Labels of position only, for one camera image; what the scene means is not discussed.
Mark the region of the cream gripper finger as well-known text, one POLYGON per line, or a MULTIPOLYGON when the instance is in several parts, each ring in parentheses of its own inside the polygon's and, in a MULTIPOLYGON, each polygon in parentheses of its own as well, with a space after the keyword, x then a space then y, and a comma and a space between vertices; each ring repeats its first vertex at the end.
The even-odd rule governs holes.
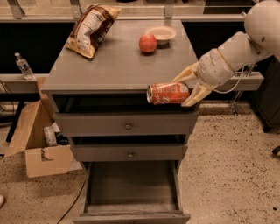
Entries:
POLYGON ((177 75, 172 81, 187 83, 198 78, 198 62, 188 66, 179 75, 177 75))
POLYGON ((205 97, 207 97, 214 89, 214 86, 211 84, 199 84, 197 83, 192 90, 190 96, 181 103, 182 107, 191 107, 194 104, 200 102, 205 97))

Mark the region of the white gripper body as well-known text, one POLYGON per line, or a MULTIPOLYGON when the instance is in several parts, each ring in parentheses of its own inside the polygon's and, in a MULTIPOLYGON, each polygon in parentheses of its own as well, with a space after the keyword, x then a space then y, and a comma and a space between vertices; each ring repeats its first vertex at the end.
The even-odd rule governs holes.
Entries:
POLYGON ((214 48, 199 59, 198 76, 207 84, 221 86, 235 72, 235 56, 228 50, 214 48))

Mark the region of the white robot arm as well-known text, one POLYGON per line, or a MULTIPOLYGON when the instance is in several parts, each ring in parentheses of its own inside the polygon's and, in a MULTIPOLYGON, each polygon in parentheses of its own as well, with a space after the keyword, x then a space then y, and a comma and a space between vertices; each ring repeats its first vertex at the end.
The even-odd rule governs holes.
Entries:
POLYGON ((235 72, 270 56, 280 58, 280 2, 262 0, 244 16, 244 32, 238 31, 226 42, 200 57, 173 80, 188 83, 199 79, 191 95, 181 103, 191 107, 218 86, 230 80, 235 72))

